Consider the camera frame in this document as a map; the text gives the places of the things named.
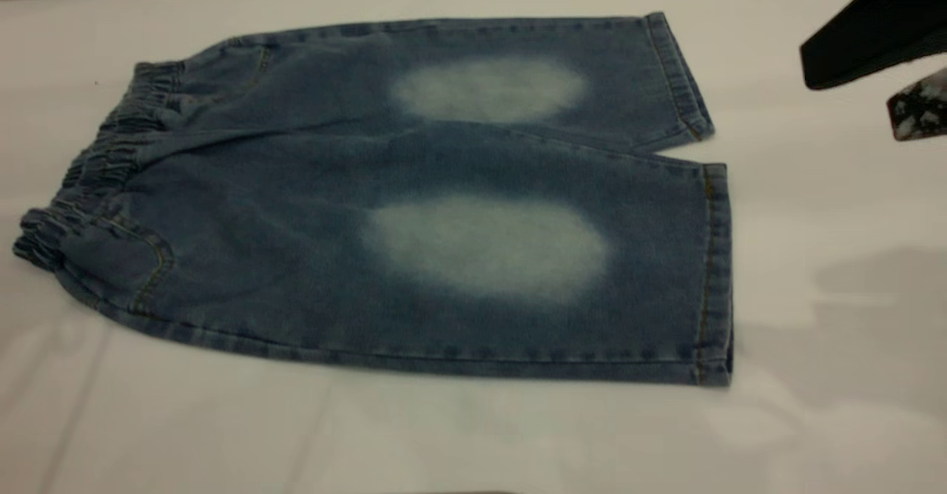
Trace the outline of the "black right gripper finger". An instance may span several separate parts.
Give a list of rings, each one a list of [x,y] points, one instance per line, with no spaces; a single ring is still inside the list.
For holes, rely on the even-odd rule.
[[[887,100],[896,141],[918,141],[946,135],[946,70],[938,70],[904,87]]]
[[[946,0],[852,0],[801,45],[803,81],[832,89],[946,49]]]

